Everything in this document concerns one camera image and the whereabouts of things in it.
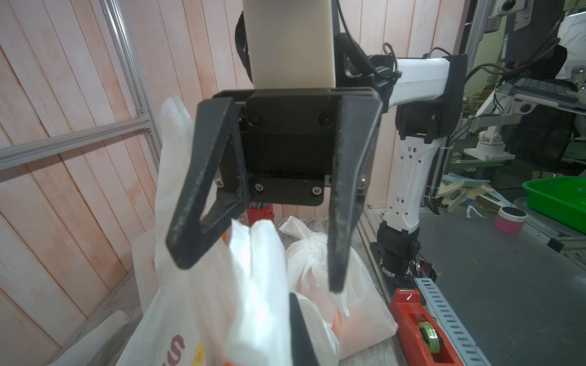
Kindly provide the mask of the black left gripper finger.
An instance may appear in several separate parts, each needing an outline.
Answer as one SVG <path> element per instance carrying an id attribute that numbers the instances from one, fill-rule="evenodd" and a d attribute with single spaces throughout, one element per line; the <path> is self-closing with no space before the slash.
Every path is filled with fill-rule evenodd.
<path id="1" fill-rule="evenodd" d="M 289 294 L 291 356 L 294 366 L 319 366 L 297 296 Z"/>

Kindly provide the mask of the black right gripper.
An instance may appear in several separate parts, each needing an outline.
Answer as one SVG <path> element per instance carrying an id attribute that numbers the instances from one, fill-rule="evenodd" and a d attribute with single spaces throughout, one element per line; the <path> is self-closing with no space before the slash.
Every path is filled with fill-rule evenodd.
<path id="1" fill-rule="evenodd" d="M 250 193 L 253 201 L 317 207 L 329 187 L 328 282 L 331 292 L 342 292 L 369 187 L 380 96 L 372 88 L 217 96 L 198 105 L 189 168 L 166 236 L 175 264 L 192 268 L 247 209 Z"/>

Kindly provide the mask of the white plastic bag front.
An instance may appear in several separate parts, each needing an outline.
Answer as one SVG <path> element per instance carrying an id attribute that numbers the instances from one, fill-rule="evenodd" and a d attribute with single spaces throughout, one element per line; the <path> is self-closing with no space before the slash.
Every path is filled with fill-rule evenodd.
<path id="1" fill-rule="evenodd" d="M 296 296 L 311 345 L 321 365 L 336 365 L 393 337 L 398 324 L 352 248 L 346 268 L 331 260 L 330 238 L 296 217 L 280 231 L 296 241 L 285 251 L 288 288 Z"/>

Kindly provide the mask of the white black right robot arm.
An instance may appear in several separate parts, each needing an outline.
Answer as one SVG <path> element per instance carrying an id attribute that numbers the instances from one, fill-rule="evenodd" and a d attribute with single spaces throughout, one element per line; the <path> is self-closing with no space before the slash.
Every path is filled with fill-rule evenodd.
<path id="1" fill-rule="evenodd" d="M 245 1 L 235 43 L 253 83 L 200 102 L 166 246 L 195 265 L 250 204 L 329 204 L 329 288 L 343 290 L 382 116 L 396 108 L 395 203 L 378 232 L 390 271 L 420 248 L 420 203 L 441 140 L 462 111 L 467 57 L 364 53 L 336 1 Z"/>

